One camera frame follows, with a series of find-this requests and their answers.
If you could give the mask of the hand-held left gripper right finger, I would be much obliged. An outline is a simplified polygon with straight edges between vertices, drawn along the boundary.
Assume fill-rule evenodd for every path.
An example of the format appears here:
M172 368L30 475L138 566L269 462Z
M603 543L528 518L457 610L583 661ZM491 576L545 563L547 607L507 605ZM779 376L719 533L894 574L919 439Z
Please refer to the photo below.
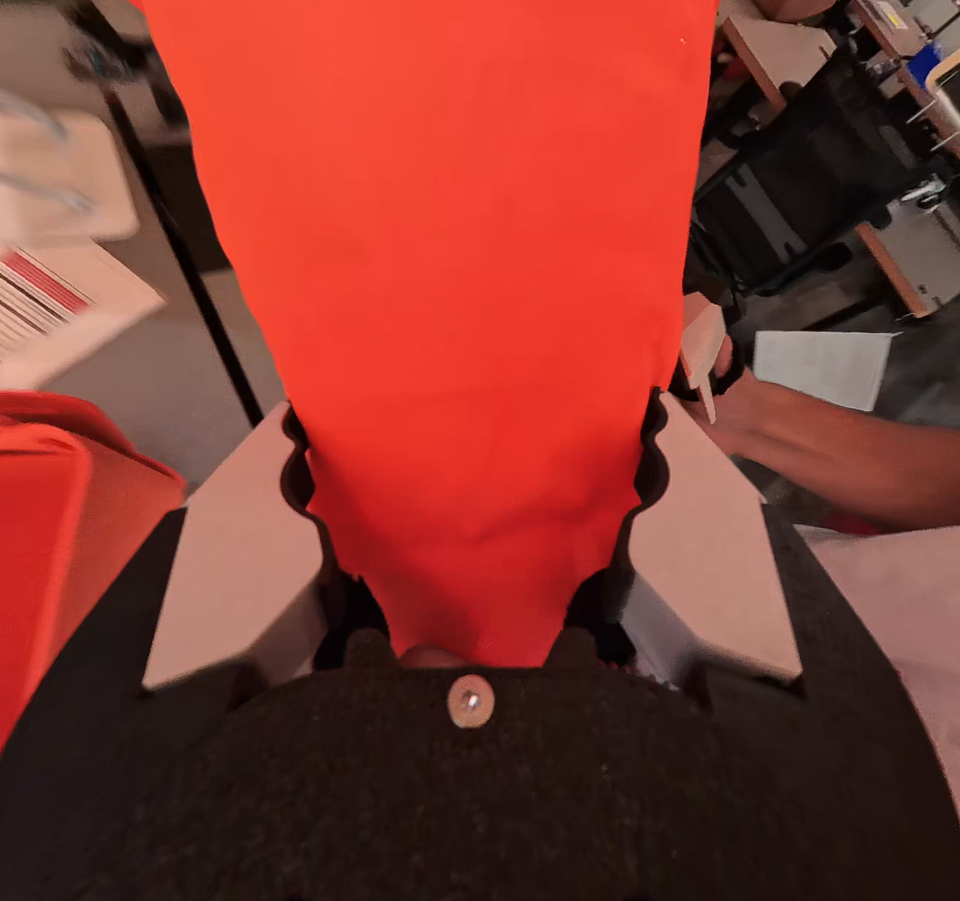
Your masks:
M620 616L632 672L675 689L708 665L791 683L803 668L762 494L676 398L662 403L669 480L631 524Z

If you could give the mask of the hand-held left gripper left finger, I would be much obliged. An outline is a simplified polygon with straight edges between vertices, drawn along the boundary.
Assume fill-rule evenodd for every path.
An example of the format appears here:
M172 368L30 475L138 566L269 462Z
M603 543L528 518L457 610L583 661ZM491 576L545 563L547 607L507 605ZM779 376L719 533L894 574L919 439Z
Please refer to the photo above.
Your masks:
M238 663L273 687L304 676L326 633L316 527L282 494L294 442L280 402L186 503L142 685Z

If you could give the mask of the person's right forearm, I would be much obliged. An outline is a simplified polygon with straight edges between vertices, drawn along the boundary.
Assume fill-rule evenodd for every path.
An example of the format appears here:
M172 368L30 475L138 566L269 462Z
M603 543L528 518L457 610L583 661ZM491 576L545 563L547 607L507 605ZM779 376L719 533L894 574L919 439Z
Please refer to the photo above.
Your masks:
M740 453L836 508L897 531L959 525L959 432L892 422L750 383Z

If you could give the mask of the white desk with wooden edge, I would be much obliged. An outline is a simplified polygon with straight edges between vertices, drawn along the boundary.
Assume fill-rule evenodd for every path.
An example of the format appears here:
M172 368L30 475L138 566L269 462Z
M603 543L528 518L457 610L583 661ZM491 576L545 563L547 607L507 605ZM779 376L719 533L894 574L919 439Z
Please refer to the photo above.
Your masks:
M774 115L787 104L781 87L807 85L836 50L828 32L766 19L753 0L721 0L717 23Z
M911 202L887 208L883 229L856 227L864 246L914 319L927 319L959 295L959 221L948 202L925 211Z

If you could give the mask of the person's right hand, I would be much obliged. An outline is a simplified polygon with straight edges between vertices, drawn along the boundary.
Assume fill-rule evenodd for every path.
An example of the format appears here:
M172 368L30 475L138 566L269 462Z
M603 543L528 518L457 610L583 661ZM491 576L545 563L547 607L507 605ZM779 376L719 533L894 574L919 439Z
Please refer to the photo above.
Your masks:
M735 357L735 353L734 343L725 337L714 362L714 374L721 380L727 378L735 373L735 363L740 370L723 394L713 396L714 419L710 419L707 408L700 400L688 403L686 410L725 455L755 462L758 445L753 418L756 379L751 369Z

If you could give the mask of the white paper sheet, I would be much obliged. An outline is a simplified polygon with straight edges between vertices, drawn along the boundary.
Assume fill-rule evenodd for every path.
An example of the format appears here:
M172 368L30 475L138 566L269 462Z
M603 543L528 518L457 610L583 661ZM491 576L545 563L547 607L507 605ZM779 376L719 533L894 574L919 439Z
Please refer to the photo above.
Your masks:
M871 413L896 337L894 332L758 331L751 370L762 382Z

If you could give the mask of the black office chair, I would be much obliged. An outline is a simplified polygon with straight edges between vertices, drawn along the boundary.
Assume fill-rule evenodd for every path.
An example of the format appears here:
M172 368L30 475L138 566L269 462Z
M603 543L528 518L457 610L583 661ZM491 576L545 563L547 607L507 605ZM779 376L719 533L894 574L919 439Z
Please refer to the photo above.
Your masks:
M951 168L892 110L865 63L836 49L693 197L691 235L740 295L776 295L858 225Z

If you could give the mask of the person's orange shirt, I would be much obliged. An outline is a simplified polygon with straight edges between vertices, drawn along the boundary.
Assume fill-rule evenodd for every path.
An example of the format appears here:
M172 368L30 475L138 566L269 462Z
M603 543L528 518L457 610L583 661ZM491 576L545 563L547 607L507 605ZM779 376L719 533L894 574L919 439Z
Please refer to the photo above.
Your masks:
M395 648L540 665L607 566L720 0L140 0L222 248Z

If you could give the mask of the white box with striped label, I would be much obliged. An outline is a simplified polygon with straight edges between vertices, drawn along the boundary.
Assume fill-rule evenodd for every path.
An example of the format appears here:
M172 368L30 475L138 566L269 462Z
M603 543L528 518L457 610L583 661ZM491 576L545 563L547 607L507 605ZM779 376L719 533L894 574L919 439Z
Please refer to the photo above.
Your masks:
M1 389L37 391L164 298L92 240L1 252Z

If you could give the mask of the plain white box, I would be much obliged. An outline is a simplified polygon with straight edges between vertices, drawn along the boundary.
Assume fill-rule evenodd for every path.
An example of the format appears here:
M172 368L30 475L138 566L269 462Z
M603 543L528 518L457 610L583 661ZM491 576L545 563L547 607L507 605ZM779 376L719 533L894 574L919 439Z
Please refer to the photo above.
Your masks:
M1 115L1 240L63 247L123 242L139 219L109 127L88 113Z

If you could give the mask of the black metal frame leg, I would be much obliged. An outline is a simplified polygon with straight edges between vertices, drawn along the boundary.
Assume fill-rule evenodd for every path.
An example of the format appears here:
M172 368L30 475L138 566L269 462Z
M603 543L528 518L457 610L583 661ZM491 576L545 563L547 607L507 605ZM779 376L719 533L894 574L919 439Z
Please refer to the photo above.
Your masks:
M197 267L189 243L166 203L162 185L149 161L146 148L138 138L134 124L116 91L103 89L102 98L116 127L122 147L149 199L150 207L156 215L166 243L173 253L233 393L249 427L254 429L264 420L264 411L237 355L221 314Z

